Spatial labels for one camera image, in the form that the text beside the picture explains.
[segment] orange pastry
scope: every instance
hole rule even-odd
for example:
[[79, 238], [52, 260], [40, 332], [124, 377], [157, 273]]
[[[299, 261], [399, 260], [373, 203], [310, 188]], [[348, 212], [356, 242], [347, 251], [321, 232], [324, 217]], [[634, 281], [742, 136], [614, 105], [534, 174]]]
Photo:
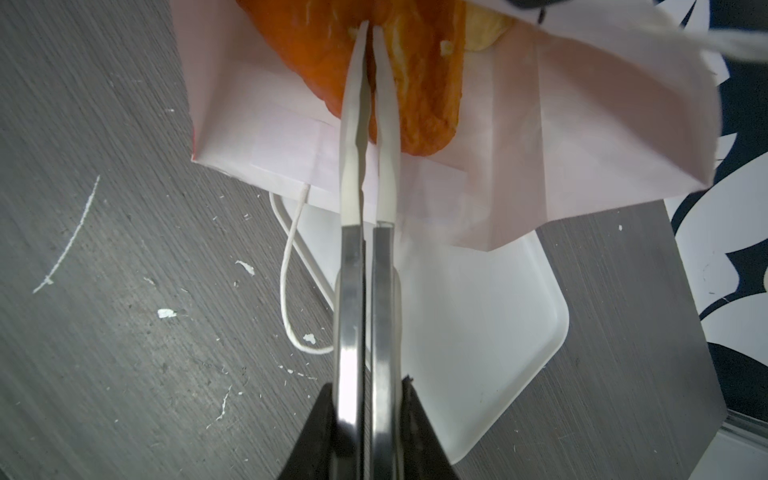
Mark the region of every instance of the orange pastry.
[[[402, 151], [426, 156], [456, 133], [462, 96], [462, 0], [238, 0], [283, 62], [340, 117], [363, 20], [381, 25], [395, 76]], [[372, 55], [369, 52], [369, 65]], [[372, 90], [374, 70], [369, 69]], [[375, 116], [369, 128], [376, 139]]]

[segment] table surface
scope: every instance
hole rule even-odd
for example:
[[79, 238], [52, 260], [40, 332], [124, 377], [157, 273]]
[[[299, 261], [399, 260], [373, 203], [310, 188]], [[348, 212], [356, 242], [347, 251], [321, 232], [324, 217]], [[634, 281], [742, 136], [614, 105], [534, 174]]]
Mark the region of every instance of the table surface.
[[[274, 478], [331, 358], [284, 336], [267, 195], [189, 161], [167, 3], [7, 0], [0, 40], [0, 468]], [[687, 478], [726, 410], [663, 206], [539, 236], [568, 339], [458, 473]], [[300, 262], [289, 278], [293, 318], [329, 342]]]

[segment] white plastic tray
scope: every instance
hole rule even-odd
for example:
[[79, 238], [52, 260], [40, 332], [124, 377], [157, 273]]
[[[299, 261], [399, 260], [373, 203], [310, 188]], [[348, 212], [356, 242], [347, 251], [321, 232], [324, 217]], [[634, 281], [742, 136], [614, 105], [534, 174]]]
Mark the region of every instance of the white plastic tray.
[[[296, 207], [288, 199], [285, 205], [289, 212]], [[371, 230], [366, 224], [366, 238]], [[307, 205], [298, 231], [333, 285], [341, 254], [339, 215]], [[456, 463], [563, 344], [568, 306], [536, 232], [489, 253], [397, 240], [402, 371], [413, 377], [432, 427]]]

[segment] paper bag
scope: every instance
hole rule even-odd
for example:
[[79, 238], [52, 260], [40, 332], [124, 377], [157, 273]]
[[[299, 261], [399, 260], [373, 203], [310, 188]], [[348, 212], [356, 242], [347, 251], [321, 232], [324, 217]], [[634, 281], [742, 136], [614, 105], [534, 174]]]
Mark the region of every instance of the paper bag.
[[[492, 250], [563, 217], [707, 187], [720, 135], [711, 73], [646, 0], [520, 11], [465, 54], [456, 136], [402, 156], [400, 227]], [[194, 126], [193, 160], [285, 197], [339, 209], [339, 119], [264, 42], [235, 0], [170, 0]], [[370, 144], [363, 216], [376, 213]]]

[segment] paper scrap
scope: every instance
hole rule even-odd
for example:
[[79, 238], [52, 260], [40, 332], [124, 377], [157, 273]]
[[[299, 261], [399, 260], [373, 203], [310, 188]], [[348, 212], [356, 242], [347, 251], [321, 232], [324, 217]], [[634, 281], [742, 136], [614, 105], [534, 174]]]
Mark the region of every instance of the paper scrap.
[[247, 263], [243, 262], [242, 260], [238, 260], [235, 262], [235, 265], [242, 265], [245, 271], [248, 272], [249, 275], [254, 276], [256, 275], [256, 271], [253, 270], [253, 267], [251, 265], [248, 265]]
[[174, 318], [175, 316], [176, 312], [170, 308], [157, 309], [157, 318]]

